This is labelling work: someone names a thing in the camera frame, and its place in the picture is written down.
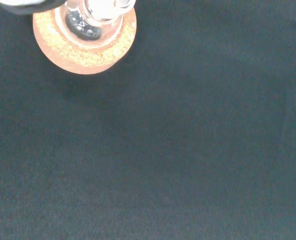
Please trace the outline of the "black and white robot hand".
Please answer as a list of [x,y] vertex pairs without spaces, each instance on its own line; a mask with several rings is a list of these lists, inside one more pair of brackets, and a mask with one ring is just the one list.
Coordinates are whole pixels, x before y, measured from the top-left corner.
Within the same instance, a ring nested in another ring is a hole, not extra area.
[[31,15],[55,9],[66,0],[0,0],[0,7],[16,15]]

